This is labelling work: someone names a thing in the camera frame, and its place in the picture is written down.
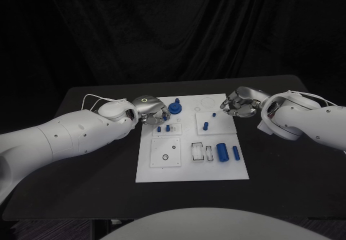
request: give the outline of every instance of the white cable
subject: white cable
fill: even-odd
[[[297,93],[297,94],[302,94],[302,95],[307,95],[307,96],[310,96],[310,97],[314,97],[314,98],[317,98],[317,99],[321,99],[323,101],[324,101],[324,103],[326,103],[326,105],[328,106],[328,103],[331,104],[331,105],[334,105],[334,106],[337,106],[333,102],[330,102],[328,100],[326,100],[321,96],[318,96],[318,95],[314,95],[314,94],[311,94],[311,93],[307,93],[307,92],[301,92],[301,91],[291,91],[291,90],[288,90],[287,91],[288,93]]]
[[[86,95],[83,96],[83,99],[82,99],[80,110],[83,110],[85,98],[86,98],[86,96],[93,96],[93,97],[99,98],[99,99],[96,100],[96,102],[98,102],[101,99],[104,99],[104,100],[106,100],[106,101],[109,101],[109,102],[111,102],[111,101],[117,101],[117,100],[114,100],[114,99],[111,99],[111,98],[105,98],[105,97],[96,96],[96,95],[93,95],[93,94],[86,94]]]

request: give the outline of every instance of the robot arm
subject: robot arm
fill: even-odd
[[[170,119],[153,96],[111,100],[96,112],[70,112],[44,124],[0,135],[0,203],[20,180],[46,164],[91,153],[124,138],[141,118],[144,124]]]
[[[302,133],[320,144],[346,151],[346,107],[321,107],[304,97],[321,97],[302,92],[284,92],[269,96],[261,90],[239,87],[220,104],[223,112],[236,117],[251,117],[261,111],[258,129],[287,140],[297,140]],[[225,109],[226,104],[235,109]]]

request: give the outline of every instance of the tabletop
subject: tabletop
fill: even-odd
[[[85,94],[129,101],[230,94],[239,87],[268,94],[305,92],[292,75],[72,88],[56,117],[78,111]],[[95,99],[86,99],[86,108]],[[89,154],[37,169],[18,183],[4,220],[138,219],[181,208],[228,208],[268,216],[346,217],[346,155],[302,135],[297,141],[258,130],[259,114],[233,118],[249,180],[135,183],[141,124]]]

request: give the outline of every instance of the black curtain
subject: black curtain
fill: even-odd
[[[343,0],[3,0],[0,11],[0,132],[47,121],[89,85],[294,74],[346,105]]]

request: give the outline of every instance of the table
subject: table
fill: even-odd
[[[72,88],[56,117],[80,109],[85,94],[129,101],[220,94],[239,86],[269,94],[305,92],[292,75]],[[95,99],[86,99],[86,107]],[[249,180],[135,183],[141,124],[86,155],[59,160],[18,183],[3,218],[138,219],[161,211],[212,207],[268,216],[346,216],[346,155],[307,136],[288,141],[256,129],[259,114],[233,118]]]

